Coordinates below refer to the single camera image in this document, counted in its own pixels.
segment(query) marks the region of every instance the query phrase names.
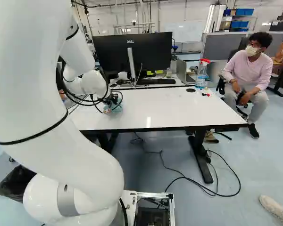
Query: cubicle partition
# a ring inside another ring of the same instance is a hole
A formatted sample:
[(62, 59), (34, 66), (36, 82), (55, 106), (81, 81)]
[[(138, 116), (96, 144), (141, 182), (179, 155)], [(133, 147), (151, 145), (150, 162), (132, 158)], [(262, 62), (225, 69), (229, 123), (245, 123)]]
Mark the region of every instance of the cubicle partition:
[(207, 34), (204, 40), (202, 58), (226, 60), (230, 52), (238, 48), (241, 38), (246, 36), (246, 32)]
[[(268, 32), (273, 37), (272, 44), (267, 48), (266, 54), (274, 57), (283, 42), (283, 32)], [(237, 49), (242, 37), (249, 37), (253, 32), (223, 32), (209, 33), (204, 37), (204, 47), (201, 58), (212, 61), (227, 60), (232, 50)]]

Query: curly hair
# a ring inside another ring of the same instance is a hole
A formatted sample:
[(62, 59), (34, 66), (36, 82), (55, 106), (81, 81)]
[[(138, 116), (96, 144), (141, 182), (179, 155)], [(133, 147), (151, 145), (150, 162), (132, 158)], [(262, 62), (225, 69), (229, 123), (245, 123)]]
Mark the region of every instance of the curly hair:
[(257, 42), (260, 43), (261, 47), (269, 47), (270, 43), (273, 41), (273, 37), (266, 32), (257, 32), (253, 33), (250, 36), (250, 41), (256, 40)]

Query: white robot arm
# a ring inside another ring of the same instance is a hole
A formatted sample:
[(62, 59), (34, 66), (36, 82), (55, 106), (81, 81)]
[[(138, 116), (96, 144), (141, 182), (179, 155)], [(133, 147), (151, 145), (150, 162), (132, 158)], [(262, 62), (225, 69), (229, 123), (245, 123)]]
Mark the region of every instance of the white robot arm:
[(74, 77), (87, 75), (77, 87), (69, 85), (72, 91), (107, 91), (92, 71), (82, 33), (66, 40), (71, 23), (69, 0), (0, 1), (0, 145), (37, 173), (24, 194), (34, 218), (56, 226), (108, 226), (124, 189), (122, 168), (67, 117), (55, 83), (61, 54)]
[(63, 68), (63, 81), (66, 87), (76, 95), (97, 94), (98, 98), (105, 99), (110, 96), (107, 84), (99, 71), (95, 71), (94, 58), (84, 41), (77, 22), (72, 19), (68, 38), (66, 39), (61, 56), (66, 61)]

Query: spray bottle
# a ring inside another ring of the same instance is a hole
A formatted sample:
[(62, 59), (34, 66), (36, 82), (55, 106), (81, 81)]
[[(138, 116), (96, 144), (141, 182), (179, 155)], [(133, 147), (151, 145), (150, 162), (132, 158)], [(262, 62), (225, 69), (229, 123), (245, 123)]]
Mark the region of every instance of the spray bottle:
[(207, 65), (210, 63), (208, 59), (200, 59), (200, 69), (198, 70), (197, 80), (195, 87), (203, 89), (207, 86), (206, 78), (207, 75)]

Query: red cap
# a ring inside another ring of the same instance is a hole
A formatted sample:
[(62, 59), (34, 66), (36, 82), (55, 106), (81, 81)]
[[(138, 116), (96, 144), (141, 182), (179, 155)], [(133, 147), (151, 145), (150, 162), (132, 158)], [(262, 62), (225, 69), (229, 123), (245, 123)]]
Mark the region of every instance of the red cap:
[(200, 61), (201, 61), (201, 62), (207, 62), (208, 64), (211, 63), (210, 60), (204, 59), (204, 58), (203, 58), (203, 59), (200, 59)]

